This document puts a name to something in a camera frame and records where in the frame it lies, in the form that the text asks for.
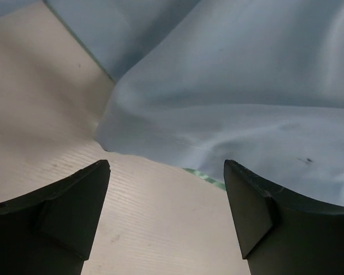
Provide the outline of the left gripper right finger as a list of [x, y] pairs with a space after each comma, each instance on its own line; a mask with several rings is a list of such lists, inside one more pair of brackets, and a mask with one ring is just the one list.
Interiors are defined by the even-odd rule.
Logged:
[[226, 160], [224, 181], [251, 274], [344, 275], [344, 207], [321, 202]]

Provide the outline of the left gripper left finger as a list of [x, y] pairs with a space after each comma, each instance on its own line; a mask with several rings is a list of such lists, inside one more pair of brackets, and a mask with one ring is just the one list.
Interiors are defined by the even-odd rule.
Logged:
[[81, 274], [110, 180], [99, 160], [73, 175], [0, 203], [0, 274]]

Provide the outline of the light blue pillowcase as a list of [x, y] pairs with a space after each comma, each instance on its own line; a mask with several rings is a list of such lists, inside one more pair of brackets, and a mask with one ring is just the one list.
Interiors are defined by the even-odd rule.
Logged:
[[115, 82], [104, 150], [344, 206], [344, 1], [48, 6]]

